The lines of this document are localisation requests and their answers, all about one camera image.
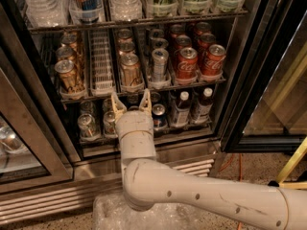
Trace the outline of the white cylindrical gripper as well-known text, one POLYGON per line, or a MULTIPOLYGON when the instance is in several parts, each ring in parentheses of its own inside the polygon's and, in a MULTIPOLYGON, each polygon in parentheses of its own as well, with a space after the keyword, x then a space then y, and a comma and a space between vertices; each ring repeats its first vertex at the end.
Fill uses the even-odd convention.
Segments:
POLYGON ((119 140, 127 135, 148 135, 151 140, 154 138, 151 92, 148 88, 144 90, 139 110, 127 112, 126 106, 119 100, 116 92, 111 93, 111 104, 115 118, 118 119, 115 129, 119 140))

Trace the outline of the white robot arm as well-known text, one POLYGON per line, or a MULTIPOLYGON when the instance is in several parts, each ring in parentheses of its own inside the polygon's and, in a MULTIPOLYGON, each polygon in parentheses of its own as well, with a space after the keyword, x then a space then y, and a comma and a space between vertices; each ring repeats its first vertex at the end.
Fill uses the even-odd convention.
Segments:
POLYGON ((198 177, 156 160, 151 93, 128 111, 111 95, 121 151, 124 197, 130 208, 184 203, 264 230, 307 230, 307 192, 219 178, 198 177))

